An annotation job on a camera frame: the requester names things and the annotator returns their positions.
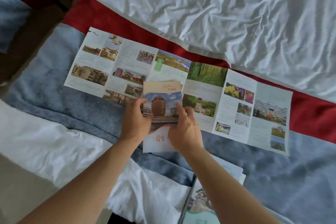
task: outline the right hand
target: right hand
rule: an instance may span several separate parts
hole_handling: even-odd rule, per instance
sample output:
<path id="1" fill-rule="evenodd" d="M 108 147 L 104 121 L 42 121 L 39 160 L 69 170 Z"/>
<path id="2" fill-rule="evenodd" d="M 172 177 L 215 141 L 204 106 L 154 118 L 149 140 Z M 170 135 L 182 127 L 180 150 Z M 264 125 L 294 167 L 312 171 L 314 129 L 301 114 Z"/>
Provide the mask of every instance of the right hand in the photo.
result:
<path id="1" fill-rule="evenodd" d="M 201 130 L 196 123 L 194 110 L 191 107 L 183 108 L 176 103 L 178 124 L 172 125 L 168 138 L 174 149 L 182 155 L 194 149 L 203 148 Z"/>

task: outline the left hand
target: left hand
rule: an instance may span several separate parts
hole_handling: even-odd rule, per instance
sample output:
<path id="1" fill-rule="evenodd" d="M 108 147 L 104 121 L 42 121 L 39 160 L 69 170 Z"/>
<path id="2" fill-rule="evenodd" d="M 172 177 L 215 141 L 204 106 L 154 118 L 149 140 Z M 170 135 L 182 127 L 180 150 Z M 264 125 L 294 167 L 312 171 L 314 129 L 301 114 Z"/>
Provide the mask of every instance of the left hand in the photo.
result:
<path id="1" fill-rule="evenodd" d="M 143 117 L 140 110 L 140 105 L 146 102 L 147 99 L 138 98 L 127 103 L 121 125 L 121 139 L 134 140 L 139 145 L 148 135 L 153 115 Z"/>

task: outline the travel pamphlet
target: travel pamphlet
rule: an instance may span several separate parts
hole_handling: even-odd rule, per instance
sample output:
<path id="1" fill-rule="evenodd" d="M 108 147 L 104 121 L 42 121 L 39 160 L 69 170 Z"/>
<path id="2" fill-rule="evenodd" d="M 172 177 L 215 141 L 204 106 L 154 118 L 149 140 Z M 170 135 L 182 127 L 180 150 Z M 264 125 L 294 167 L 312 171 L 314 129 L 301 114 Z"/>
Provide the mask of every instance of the travel pamphlet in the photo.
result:
<path id="1" fill-rule="evenodd" d="M 212 157 L 229 172 L 241 185 L 243 184 L 246 175 L 243 174 L 243 169 L 234 164 L 231 164 L 221 158 L 214 155 Z M 219 220 L 216 216 L 211 202 L 202 188 L 200 181 L 196 178 L 191 193 L 187 199 L 184 209 L 181 213 L 179 223 L 182 224 L 195 224 L 195 223 L 211 223 L 219 224 Z"/>
<path id="2" fill-rule="evenodd" d="M 143 115 L 153 115 L 149 134 L 143 140 L 143 152 L 174 151 L 168 130 L 179 120 L 176 103 L 182 105 L 181 83 L 144 82 L 143 97 L 147 99 L 143 104 Z"/>
<path id="3" fill-rule="evenodd" d="M 194 109 L 201 130 L 289 155 L 292 92 L 231 69 L 90 28 L 64 85 L 125 104 L 141 97 L 144 82 L 167 81 L 181 83 L 183 106 Z"/>

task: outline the hand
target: hand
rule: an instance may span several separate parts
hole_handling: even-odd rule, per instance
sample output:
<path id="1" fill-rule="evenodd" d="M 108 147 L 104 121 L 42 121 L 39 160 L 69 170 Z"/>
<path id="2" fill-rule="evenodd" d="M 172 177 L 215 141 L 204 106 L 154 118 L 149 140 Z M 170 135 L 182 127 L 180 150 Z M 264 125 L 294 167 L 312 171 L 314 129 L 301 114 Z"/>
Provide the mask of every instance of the hand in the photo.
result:
<path id="1" fill-rule="evenodd" d="M 171 126 L 168 138 L 179 153 L 184 155 L 193 149 L 203 148 L 201 130 L 196 123 L 194 110 L 191 107 L 183 108 L 176 103 L 178 112 L 178 124 Z"/>
<path id="2" fill-rule="evenodd" d="M 121 139 L 134 140 L 139 145 L 148 135 L 153 115 L 143 117 L 140 110 L 140 105 L 146 102 L 147 99 L 138 98 L 127 103 L 121 125 Z"/>

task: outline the white bed sheet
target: white bed sheet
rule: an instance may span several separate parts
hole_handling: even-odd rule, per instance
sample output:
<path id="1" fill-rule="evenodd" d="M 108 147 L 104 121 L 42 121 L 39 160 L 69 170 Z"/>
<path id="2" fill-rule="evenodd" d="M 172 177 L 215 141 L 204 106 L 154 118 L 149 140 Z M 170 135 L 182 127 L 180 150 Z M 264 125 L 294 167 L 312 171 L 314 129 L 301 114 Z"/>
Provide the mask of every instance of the white bed sheet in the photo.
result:
<path id="1" fill-rule="evenodd" d="M 0 100 L 0 153 L 61 188 L 111 144 L 93 135 L 21 112 Z M 106 207 L 137 223 L 177 223 L 190 187 L 144 170 L 132 159 Z"/>
<path id="2" fill-rule="evenodd" d="M 191 52 L 336 103 L 336 0 L 98 1 Z"/>

